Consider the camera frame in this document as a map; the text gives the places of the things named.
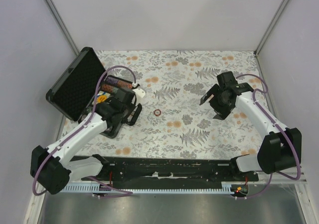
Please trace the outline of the yellow big blind button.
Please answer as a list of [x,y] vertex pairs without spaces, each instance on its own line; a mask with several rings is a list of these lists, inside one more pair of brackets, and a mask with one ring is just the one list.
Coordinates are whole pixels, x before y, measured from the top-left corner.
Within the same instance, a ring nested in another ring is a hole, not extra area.
[[102,103],[107,99],[106,95],[101,95],[97,97],[97,103]]

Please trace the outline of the blue card deck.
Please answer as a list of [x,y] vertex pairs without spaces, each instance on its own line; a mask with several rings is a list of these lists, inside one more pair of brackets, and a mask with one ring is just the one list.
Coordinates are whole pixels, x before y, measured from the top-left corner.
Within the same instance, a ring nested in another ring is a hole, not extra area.
[[110,96],[109,93],[104,92],[104,91],[100,91],[100,92],[97,94],[96,103],[99,104],[99,103],[104,102],[105,100],[107,100],[107,99],[109,98],[109,96]]

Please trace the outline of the red 5 poker chip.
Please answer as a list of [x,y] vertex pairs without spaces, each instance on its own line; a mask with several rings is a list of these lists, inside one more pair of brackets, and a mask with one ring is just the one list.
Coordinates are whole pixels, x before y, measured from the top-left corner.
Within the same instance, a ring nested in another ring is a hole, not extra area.
[[155,116],[160,116],[161,115],[161,110],[160,109],[154,110],[154,115]]

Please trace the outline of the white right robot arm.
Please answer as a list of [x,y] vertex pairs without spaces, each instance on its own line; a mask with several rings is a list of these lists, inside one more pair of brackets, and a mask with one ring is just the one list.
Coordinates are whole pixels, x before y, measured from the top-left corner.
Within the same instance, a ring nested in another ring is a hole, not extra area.
[[298,180],[301,176],[302,135],[297,128],[288,128],[256,99],[256,91],[248,83],[221,87],[215,84],[200,99],[209,102],[215,119],[225,120],[234,108],[243,112],[263,138],[258,153],[232,159],[228,175],[240,181],[249,171],[279,173]]

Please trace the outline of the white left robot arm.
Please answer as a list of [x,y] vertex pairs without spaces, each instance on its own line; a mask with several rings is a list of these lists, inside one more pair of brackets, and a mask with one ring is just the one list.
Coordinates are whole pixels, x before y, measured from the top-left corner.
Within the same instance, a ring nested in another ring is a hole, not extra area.
[[[76,161],[73,157],[85,144],[104,131],[114,138],[134,109],[133,103],[126,104],[115,99],[99,103],[64,137],[46,148],[35,147],[31,154],[30,167],[33,194],[57,194],[70,181],[86,177],[106,180],[110,168],[108,161],[101,155],[95,154]],[[37,184],[44,188],[44,192],[37,191]]]

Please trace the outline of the black poker set case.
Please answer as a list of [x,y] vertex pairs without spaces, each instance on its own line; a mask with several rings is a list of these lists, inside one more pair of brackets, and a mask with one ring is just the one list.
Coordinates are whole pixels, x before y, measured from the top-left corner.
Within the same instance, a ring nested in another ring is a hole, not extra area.
[[[46,100],[68,119],[80,123],[92,111],[93,106],[97,105],[97,94],[101,91],[100,87],[108,76],[94,49],[84,47],[46,93]],[[132,103],[135,105],[135,109],[124,123],[129,126],[136,123],[142,111],[137,94],[139,85],[132,83],[132,86],[131,90],[135,92]],[[115,93],[110,94],[105,101],[115,99],[114,95]],[[108,132],[104,131],[101,134],[112,138]]]

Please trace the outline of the red purple chip row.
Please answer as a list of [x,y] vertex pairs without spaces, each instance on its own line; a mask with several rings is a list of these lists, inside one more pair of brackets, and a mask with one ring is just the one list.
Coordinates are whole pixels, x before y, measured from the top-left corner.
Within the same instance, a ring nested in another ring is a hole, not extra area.
[[129,88],[131,89],[132,86],[132,82],[124,80],[122,78],[119,77],[115,77],[113,75],[109,75],[105,81],[105,84],[112,86],[112,87],[116,87],[116,88]]

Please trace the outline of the floral patterned table mat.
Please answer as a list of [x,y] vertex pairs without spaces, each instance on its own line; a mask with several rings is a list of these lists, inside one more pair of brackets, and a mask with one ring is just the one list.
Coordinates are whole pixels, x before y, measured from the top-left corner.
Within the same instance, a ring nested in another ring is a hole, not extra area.
[[[200,98],[218,74],[231,71],[239,82],[261,88],[251,51],[98,51],[104,67],[125,80],[136,78],[146,91],[135,125],[113,139],[96,136],[79,155],[147,158],[231,159],[256,153],[262,138],[247,116],[234,109],[225,120]],[[161,115],[155,116],[154,110]]]

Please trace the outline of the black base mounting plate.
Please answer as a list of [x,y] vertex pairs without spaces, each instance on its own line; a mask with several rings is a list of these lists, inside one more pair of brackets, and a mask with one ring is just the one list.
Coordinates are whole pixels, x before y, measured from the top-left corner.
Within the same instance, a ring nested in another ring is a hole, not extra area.
[[99,181],[117,189],[217,189],[222,182],[255,182],[258,175],[240,173],[229,160],[105,157]]

